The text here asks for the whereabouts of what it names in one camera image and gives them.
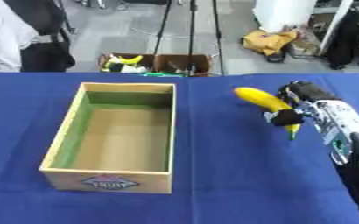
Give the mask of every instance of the banana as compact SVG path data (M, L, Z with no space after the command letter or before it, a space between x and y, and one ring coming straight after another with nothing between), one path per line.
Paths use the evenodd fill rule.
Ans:
M138 55L136 58L133 58L133 59L125 59L123 57L118 57L121 62L125 65L135 65L137 64L138 62L140 62L142 59L143 59L143 56L142 55Z
M269 109L270 112L277 112L281 109L292 109L290 105L280 100L276 96L257 88L236 87L234 92L239 98L247 102L252 102L260 107ZM300 128L300 124L287 125L285 128L290 133L290 139L293 140L295 138L295 134Z

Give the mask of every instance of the concrete floor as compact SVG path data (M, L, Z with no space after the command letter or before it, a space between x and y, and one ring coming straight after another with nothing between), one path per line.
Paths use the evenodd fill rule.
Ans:
M73 35L72 53L77 64L70 72L97 72L97 58L101 53L152 53L165 6L131 4L119 10L117 0L104 0L108 8L101 10L84 8L74 0L64 0L72 25L77 29ZM212 0L198 0L199 9L195 21L196 53L214 55L215 23ZM353 63L341 71L330 70L319 60L303 60L287 57L284 64L270 64L261 55L244 49L239 38L257 28L252 8L254 0L218 0L222 27L222 50L227 74L357 74L359 66ZM170 12L161 53L187 53L190 25L189 2L173 4ZM213 59L212 73L220 72L218 57Z

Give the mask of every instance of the robotic hand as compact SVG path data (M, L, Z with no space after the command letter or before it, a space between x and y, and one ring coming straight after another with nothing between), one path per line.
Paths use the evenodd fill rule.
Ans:
M359 115L346 102L313 83L294 81L278 91L278 98L293 109L266 116L269 122L287 125L310 117L323 142L331 149L331 158L343 183L359 206Z

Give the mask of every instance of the table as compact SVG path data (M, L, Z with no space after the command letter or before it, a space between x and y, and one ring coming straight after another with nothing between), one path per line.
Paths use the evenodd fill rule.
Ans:
M359 74L0 74L0 224L359 224L356 204L312 124L290 142L284 129L232 92L251 86L274 93L295 80L313 81L359 111ZM82 81L177 83L173 194L50 187L38 167Z

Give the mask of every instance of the crate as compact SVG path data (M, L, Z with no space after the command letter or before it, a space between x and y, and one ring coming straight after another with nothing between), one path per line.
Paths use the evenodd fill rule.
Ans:
M39 169L59 190L171 193L174 84L82 83Z
M141 67L147 67L151 69L153 73L167 73L175 74L176 70L187 70L187 62L189 57L187 54L134 54L134 53L122 53L113 52L115 56L121 56L125 59L133 59L138 55L142 55L143 59L138 63ZM98 59L98 66L102 70L103 65L109 59L109 55L102 54ZM194 54L192 55L192 62L195 66L194 77L208 77L210 76L210 70L212 67L211 56L205 54Z

